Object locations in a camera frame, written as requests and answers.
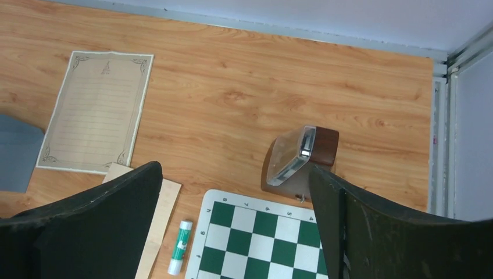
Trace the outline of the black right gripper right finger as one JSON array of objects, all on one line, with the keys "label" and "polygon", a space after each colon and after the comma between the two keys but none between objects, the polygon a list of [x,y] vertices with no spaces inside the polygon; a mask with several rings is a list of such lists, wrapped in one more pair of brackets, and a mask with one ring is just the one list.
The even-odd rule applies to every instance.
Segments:
[{"label": "black right gripper right finger", "polygon": [[309,190],[330,278],[491,278],[492,220],[398,204],[315,167]]}]

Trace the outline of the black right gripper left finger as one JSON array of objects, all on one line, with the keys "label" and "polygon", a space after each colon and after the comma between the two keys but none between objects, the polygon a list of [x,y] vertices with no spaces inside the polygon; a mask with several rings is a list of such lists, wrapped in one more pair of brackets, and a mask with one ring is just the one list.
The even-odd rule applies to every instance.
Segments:
[{"label": "black right gripper left finger", "polygon": [[162,185],[159,162],[1,220],[2,278],[134,278]]}]

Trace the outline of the cream letter paper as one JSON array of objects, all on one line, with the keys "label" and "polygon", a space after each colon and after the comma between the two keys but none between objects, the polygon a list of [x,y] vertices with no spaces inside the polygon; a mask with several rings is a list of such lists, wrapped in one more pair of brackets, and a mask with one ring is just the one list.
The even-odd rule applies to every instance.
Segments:
[{"label": "cream letter paper", "polygon": [[163,179],[151,226],[138,264],[135,278],[148,278],[158,257],[167,225],[172,215],[181,184]]}]

